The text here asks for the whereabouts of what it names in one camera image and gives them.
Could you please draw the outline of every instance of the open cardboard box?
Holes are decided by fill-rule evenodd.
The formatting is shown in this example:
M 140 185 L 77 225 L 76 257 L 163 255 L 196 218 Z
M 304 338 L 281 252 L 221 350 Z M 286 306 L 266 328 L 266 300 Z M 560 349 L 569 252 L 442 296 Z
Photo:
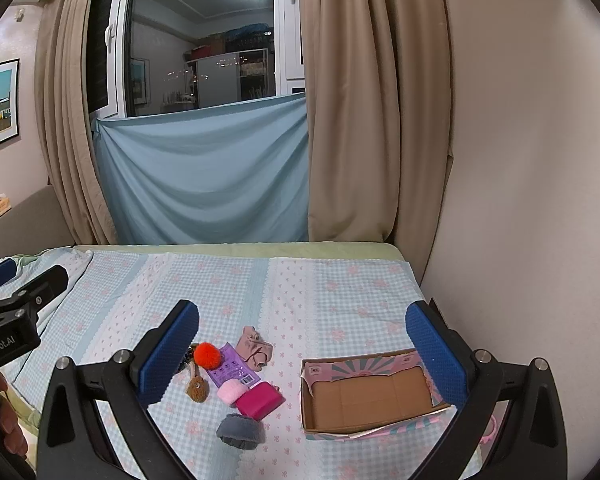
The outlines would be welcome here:
M 305 359 L 302 428 L 309 440 L 401 433 L 437 420 L 442 401 L 415 349 Z

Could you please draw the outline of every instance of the beige curtain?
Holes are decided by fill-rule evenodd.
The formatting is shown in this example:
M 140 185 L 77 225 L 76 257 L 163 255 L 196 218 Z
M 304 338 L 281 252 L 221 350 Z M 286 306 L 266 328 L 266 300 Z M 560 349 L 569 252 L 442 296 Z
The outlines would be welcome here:
M 111 244 L 116 230 L 96 176 L 86 103 L 91 0 L 46 0 L 36 47 L 40 144 L 62 213 L 79 244 Z
M 449 146 L 444 0 L 299 0 L 310 240 L 391 241 L 418 281 Z

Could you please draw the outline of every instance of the gray headboard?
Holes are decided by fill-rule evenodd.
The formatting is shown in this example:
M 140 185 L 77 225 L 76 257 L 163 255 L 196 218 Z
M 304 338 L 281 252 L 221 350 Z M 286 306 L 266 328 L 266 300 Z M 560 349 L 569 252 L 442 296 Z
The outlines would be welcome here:
M 74 243 L 52 186 L 45 186 L 0 217 L 0 258 L 38 254 Z

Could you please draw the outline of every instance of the magenta wallet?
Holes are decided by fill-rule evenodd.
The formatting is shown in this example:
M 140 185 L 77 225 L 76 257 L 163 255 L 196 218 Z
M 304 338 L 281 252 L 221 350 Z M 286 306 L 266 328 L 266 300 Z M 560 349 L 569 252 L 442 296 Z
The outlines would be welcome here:
M 235 406 L 243 415 L 262 420 L 283 402 L 285 397 L 271 384 L 262 381 L 236 400 Z

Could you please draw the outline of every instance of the orange pom-pom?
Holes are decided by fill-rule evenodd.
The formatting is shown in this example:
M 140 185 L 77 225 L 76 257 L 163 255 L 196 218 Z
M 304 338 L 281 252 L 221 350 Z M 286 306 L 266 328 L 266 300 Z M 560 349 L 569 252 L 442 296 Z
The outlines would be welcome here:
M 220 366 L 222 356 L 211 343 L 200 343 L 193 351 L 193 361 L 205 370 L 215 370 Z

